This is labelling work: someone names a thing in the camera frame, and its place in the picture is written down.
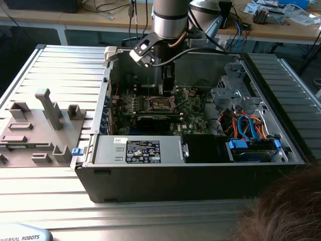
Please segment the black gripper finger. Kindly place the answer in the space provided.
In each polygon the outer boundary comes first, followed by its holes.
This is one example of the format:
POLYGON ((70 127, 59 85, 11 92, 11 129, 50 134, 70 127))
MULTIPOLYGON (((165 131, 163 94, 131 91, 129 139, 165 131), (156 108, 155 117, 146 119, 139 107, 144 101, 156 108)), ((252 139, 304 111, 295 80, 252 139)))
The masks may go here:
POLYGON ((175 65, 167 64, 162 67, 163 95, 169 96, 174 89, 175 65))

